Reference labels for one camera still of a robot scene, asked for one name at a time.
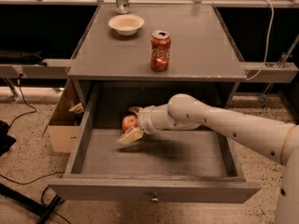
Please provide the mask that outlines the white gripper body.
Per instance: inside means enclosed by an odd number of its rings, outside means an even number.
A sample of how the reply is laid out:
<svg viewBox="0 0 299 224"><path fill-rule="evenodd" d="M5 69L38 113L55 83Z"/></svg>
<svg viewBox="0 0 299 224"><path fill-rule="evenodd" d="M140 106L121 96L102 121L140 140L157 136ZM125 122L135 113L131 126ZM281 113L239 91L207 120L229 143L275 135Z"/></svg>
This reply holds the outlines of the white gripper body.
<svg viewBox="0 0 299 224"><path fill-rule="evenodd" d="M137 126L145 134L158 133L163 130L188 131L199 127L197 123L183 123L172 118L167 105L147 106L137 114Z"/></svg>

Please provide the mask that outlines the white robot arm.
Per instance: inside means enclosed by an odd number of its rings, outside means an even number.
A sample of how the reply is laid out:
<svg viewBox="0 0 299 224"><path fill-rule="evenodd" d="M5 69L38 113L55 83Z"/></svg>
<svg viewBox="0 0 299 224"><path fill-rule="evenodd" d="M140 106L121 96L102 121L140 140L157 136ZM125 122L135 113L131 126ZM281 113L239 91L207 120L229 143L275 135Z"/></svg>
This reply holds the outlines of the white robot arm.
<svg viewBox="0 0 299 224"><path fill-rule="evenodd" d="M203 125L285 167L274 224L299 224L299 126L206 105L177 94L165 105L133 107L136 124L119 138L127 145L162 130Z"/></svg>

